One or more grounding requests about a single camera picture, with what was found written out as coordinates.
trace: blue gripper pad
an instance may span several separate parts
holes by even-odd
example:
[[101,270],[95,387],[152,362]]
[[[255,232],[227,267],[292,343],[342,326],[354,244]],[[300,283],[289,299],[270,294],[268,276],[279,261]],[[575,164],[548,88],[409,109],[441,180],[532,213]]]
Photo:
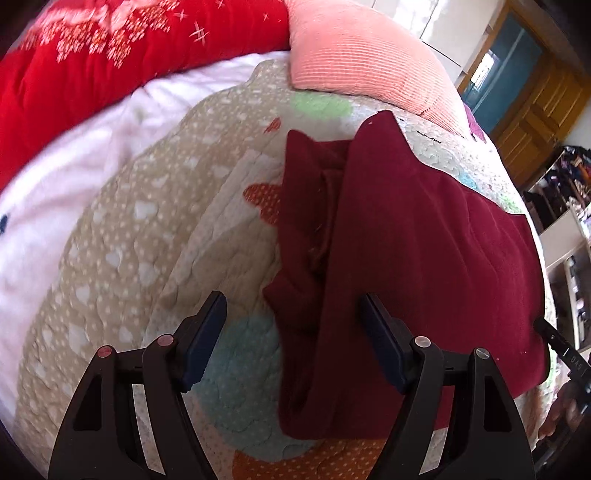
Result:
[[414,381],[410,347],[413,335],[402,320],[389,315],[376,294],[361,297],[359,317],[386,380],[398,392],[406,394]]
[[226,297],[221,292],[213,291],[195,316],[183,320],[183,323],[187,321],[191,323],[182,331],[182,336],[194,335],[192,341],[190,338],[184,339],[185,342],[183,339],[179,340],[180,353],[184,358],[184,374],[181,378],[181,385],[185,393],[191,390],[194,384],[201,381],[217,338],[226,322],[227,311]]

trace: bedspread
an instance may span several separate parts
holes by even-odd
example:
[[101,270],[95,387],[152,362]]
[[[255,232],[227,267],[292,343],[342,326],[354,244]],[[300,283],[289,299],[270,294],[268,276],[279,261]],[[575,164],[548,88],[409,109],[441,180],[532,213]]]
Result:
[[[294,440],[278,424],[281,348],[261,290],[280,267],[274,225],[287,132],[352,138],[363,120],[389,109],[420,161],[508,212],[527,211],[490,142],[374,99],[288,85],[285,62],[260,64],[246,85],[207,98],[126,165],[80,218],[20,369],[13,437],[41,471],[97,348],[138,348],[174,331],[212,290],[228,298],[228,319],[203,380],[184,399],[218,477],[356,480],[371,470],[383,440]],[[547,279],[545,286],[545,316],[555,324]],[[519,399],[531,440],[553,381]],[[136,394],[144,450],[158,468],[145,399]],[[437,464],[444,435],[434,433],[424,469]]]

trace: folded garment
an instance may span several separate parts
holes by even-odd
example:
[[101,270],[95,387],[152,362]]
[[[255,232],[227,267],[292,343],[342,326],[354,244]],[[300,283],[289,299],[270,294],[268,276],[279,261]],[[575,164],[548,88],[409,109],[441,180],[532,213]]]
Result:
[[514,397],[546,377],[532,328],[544,281],[527,218],[418,161],[391,112],[351,142],[291,131],[280,202],[282,269],[264,294],[283,346],[286,434],[388,436],[403,397],[356,318],[367,292],[442,349],[488,348]]

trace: red blanket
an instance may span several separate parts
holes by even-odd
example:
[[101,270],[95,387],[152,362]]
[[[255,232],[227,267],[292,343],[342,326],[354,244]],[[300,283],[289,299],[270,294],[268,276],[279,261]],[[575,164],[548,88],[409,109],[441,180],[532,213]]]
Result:
[[0,62],[0,192],[55,137],[156,77],[288,49],[278,0],[58,0]]

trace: wooden door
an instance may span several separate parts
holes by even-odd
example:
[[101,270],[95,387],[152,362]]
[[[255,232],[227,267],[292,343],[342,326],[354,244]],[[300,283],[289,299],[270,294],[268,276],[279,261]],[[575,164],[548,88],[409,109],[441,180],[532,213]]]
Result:
[[557,144],[564,140],[589,99],[589,79],[551,55],[541,61],[524,98],[491,132],[501,160],[517,188],[536,180]]

